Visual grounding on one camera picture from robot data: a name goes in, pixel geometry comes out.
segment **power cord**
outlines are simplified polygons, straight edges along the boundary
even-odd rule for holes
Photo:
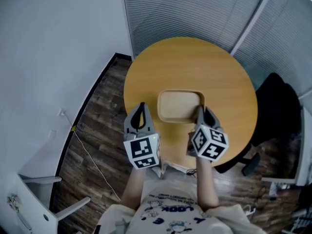
[[[74,135],[77,137],[77,139],[79,140],[79,142],[81,143],[82,147],[84,148],[84,150],[86,151],[86,153],[89,155],[90,159],[92,160],[93,164],[95,165],[95,167],[98,169],[98,171],[101,173],[101,175],[103,176],[105,182],[109,185],[109,187],[112,189],[112,191],[114,192],[114,194],[116,195],[116,197],[120,200],[120,198],[118,197],[117,193],[115,192],[114,188],[108,183],[108,181],[106,180],[104,174],[101,172],[101,170],[99,169],[99,167],[96,165],[96,163],[94,162],[93,158],[91,157],[90,153],[87,151],[87,149],[84,147],[81,139],[78,137],[78,135],[76,134],[76,128],[73,127],[73,125],[71,124],[68,116],[66,115],[66,113],[64,113],[68,123],[72,126],[72,131],[74,132]]]

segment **white t-shirt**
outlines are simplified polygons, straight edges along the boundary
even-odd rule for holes
[[[265,234],[251,224],[240,205],[203,212],[196,203],[196,185],[178,180],[144,183],[137,211],[112,205],[95,234]]]

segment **gray pants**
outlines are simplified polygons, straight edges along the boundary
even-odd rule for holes
[[[158,177],[157,174],[151,169],[146,169],[146,179],[145,180],[160,180],[160,179],[169,179],[169,180],[179,180],[186,183],[196,184],[196,178],[192,175],[186,175],[185,173],[178,171],[177,169],[168,166],[165,173]]]

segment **t-shirt sleeve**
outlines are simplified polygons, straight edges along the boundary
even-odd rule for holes
[[[129,224],[136,211],[123,205],[111,205],[99,220],[94,234],[115,233],[116,224]]]
[[[218,218],[229,226],[234,234],[266,234],[260,227],[250,223],[240,205],[220,206],[209,209],[206,214]]]

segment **forearm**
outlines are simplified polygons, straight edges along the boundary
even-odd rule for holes
[[[132,169],[126,189],[121,197],[121,205],[134,210],[139,208],[145,177],[146,169]]]
[[[197,200],[205,212],[219,206],[219,198],[215,190],[212,167],[209,160],[196,158],[197,168]]]

